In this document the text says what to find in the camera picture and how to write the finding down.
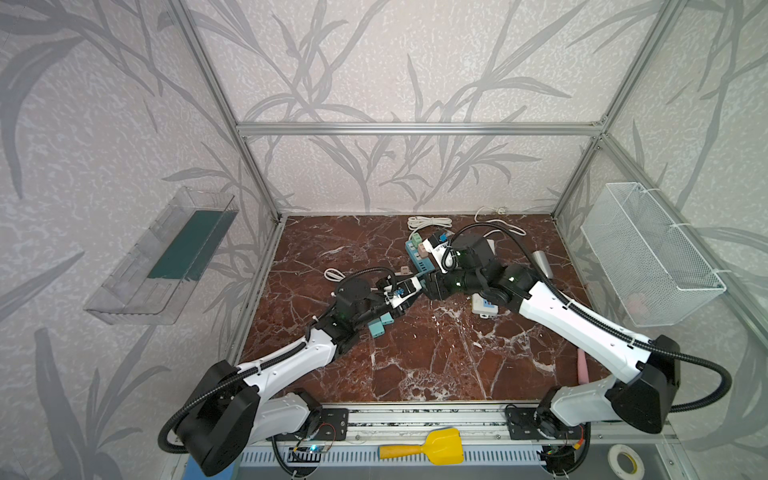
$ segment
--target black mounting plate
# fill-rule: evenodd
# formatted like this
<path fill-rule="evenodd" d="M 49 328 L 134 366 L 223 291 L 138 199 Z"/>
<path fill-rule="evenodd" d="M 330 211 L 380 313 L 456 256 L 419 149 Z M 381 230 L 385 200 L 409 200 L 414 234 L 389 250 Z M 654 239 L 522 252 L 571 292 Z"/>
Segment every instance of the black mounting plate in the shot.
<path fill-rule="evenodd" d="M 323 409 L 320 411 L 320 423 L 328 423 L 333 425 L 333 429 L 336 429 L 336 442 L 346 440 L 346 427 L 349 424 L 349 410 L 348 409 Z M 333 429 L 328 425 L 320 427 L 317 435 L 313 437 L 313 440 L 334 440 Z M 298 442 L 300 438 L 293 433 L 282 433 L 275 435 L 275 440 L 278 442 Z"/>
<path fill-rule="evenodd" d="M 504 417 L 507 419 L 507 429 L 509 438 L 512 440 L 552 440 L 545 437 L 534 427 L 534 414 L 536 407 L 517 407 L 507 405 L 504 409 Z M 581 437 L 581 428 L 568 427 L 567 431 L 558 432 L 557 440 L 565 440 L 568 434 L 569 439 L 579 439 Z"/>

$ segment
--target pink object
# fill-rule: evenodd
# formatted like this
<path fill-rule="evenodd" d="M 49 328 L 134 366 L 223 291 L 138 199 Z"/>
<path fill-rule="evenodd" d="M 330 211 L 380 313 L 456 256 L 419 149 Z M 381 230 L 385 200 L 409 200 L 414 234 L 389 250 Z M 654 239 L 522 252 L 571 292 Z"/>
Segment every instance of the pink object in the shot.
<path fill-rule="evenodd" d="M 578 371 L 578 384 L 584 385 L 589 383 L 589 371 L 587 370 L 587 356 L 584 354 L 584 350 L 579 349 L 577 352 L 576 368 Z"/>

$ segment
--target yellow shovel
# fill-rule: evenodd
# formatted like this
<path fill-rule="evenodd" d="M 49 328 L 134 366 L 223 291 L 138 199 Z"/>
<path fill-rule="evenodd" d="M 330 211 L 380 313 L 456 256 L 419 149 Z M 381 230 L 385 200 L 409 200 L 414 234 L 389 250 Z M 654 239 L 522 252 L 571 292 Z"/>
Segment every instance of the yellow shovel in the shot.
<path fill-rule="evenodd" d="M 427 435 L 424 445 L 382 445 L 379 458 L 405 457 L 407 455 L 427 455 L 435 465 L 454 465 L 464 461 L 462 437 L 457 429 L 435 430 Z"/>

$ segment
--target wallpaper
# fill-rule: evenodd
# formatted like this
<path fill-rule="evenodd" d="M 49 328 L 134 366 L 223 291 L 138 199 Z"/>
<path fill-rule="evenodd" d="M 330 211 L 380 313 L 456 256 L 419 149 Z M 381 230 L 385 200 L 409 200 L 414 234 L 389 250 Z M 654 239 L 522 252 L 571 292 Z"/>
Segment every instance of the wallpaper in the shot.
<path fill-rule="evenodd" d="M 548 214 L 587 142 L 493 135 L 262 137 L 250 148 L 280 209 L 295 214 L 474 213 L 483 205 Z"/>
<path fill-rule="evenodd" d="M 764 306 L 768 304 L 765 138 L 768 2 L 689 1 L 611 134 L 696 227 Z M 609 181 L 626 181 L 599 154 L 558 226 L 601 313 L 621 303 L 579 231 Z M 722 299 L 664 333 L 683 352 L 733 374 L 731 393 L 706 410 L 670 415 L 700 478 L 757 480 L 768 469 L 768 356 Z M 717 379 L 683 364 L 678 402 L 706 395 Z"/>
<path fill-rule="evenodd" d="M 660 0 L 190 0 L 238 121 L 597 121 Z M 584 138 L 251 137 L 293 213 L 549 212 Z"/>
<path fill-rule="evenodd" d="M 157 478 L 273 224 L 163 2 L 3 2 L 0 44 L 0 478 Z M 182 185 L 240 212 L 178 321 L 87 314 Z"/>

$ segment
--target white electrical adapter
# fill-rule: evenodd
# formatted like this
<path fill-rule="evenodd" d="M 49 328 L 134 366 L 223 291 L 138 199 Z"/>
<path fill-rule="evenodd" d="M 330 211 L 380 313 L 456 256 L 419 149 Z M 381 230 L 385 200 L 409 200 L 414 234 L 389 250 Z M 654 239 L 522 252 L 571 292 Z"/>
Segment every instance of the white electrical adapter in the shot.
<path fill-rule="evenodd" d="M 479 293 L 473 293 L 472 313 L 480 315 L 480 318 L 491 318 L 498 315 L 498 305 L 490 303 L 481 297 Z"/>

